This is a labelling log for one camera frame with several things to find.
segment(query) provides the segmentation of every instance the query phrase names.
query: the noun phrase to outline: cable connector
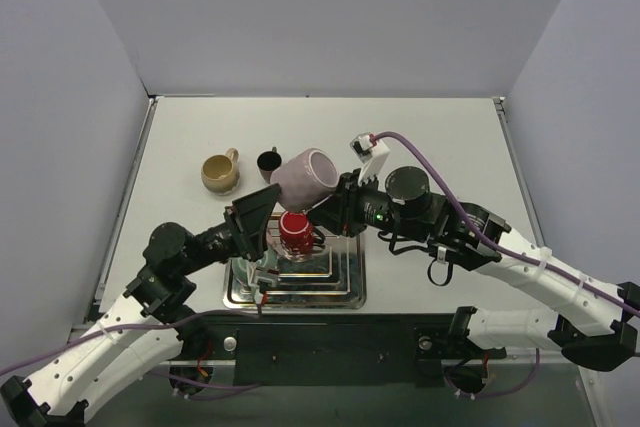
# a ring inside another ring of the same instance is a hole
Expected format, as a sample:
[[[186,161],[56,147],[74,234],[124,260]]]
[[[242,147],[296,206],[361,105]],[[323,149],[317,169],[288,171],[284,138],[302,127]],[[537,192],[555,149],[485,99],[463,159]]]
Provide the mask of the cable connector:
[[[372,133],[358,135],[350,145],[358,159],[364,164],[360,170],[358,185],[362,186],[376,180],[389,156],[387,145],[381,140],[374,140]]]

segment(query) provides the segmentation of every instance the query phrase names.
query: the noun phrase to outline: white table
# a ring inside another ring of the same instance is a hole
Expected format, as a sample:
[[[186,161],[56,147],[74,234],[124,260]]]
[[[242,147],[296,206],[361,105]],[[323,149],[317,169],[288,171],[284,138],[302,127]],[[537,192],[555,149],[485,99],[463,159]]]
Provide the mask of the white table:
[[[142,251],[156,226],[173,221],[199,233],[222,222],[223,208],[232,198],[264,187],[255,165],[259,153],[276,145],[286,161],[318,147],[346,172],[360,166],[349,142],[359,133],[384,130],[413,141],[460,199],[494,211],[533,240],[491,99],[161,98],[100,311],[111,306],[143,266]],[[399,143],[389,139],[388,145],[391,155],[382,180],[397,167],[417,164]],[[207,157],[229,147],[240,151],[241,185],[231,197],[220,198],[205,190],[200,167]],[[450,313],[461,305],[496,310],[540,306],[497,280],[461,268],[456,268],[449,286],[433,286],[426,277],[428,257],[420,252],[393,257],[373,229],[365,233],[364,245],[367,300],[355,312]],[[190,278],[198,285],[188,300],[195,311],[224,308],[223,265]]]

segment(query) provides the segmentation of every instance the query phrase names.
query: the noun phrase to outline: gray wall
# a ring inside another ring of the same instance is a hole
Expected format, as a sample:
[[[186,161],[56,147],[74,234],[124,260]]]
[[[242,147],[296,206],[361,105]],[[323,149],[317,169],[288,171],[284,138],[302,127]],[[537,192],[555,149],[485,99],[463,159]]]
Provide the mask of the gray wall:
[[[0,365],[88,305],[146,105],[97,0],[0,0]]]
[[[562,0],[508,97],[548,244],[616,283],[640,283],[639,32],[639,0]],[[639,377],[640,360],[604,377],[622,426]]]
[[[100,0],[151,93],[505,94],[560,0]]]

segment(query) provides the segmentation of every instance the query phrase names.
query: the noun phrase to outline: gray floor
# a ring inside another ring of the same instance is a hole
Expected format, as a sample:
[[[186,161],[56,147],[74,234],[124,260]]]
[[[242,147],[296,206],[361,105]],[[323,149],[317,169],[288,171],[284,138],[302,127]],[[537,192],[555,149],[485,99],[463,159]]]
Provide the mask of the gray floor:
[[[520,382],[531,366],[496,366],[492,388]],[[262,387],[216,402],[171,397],[164,379],[145,378],[121,392],[91,427],[152,426],[574,426],[595,425],[575,366],[548,364],[526,389],[508,397],[456,400],[448,388]]]

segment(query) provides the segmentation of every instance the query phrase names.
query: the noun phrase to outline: mug handle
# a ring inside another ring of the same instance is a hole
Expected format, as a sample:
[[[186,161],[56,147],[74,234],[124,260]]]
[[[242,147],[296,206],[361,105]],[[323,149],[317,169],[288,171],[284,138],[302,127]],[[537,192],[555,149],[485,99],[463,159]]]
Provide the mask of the mug handle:
[[[238,157],[240,157],[240,154],[238,153],[238,149],[233,149],[233,148],[227,150],[227,153],[224,155],[229,157],[231,159],[231,162],[237,162]]]

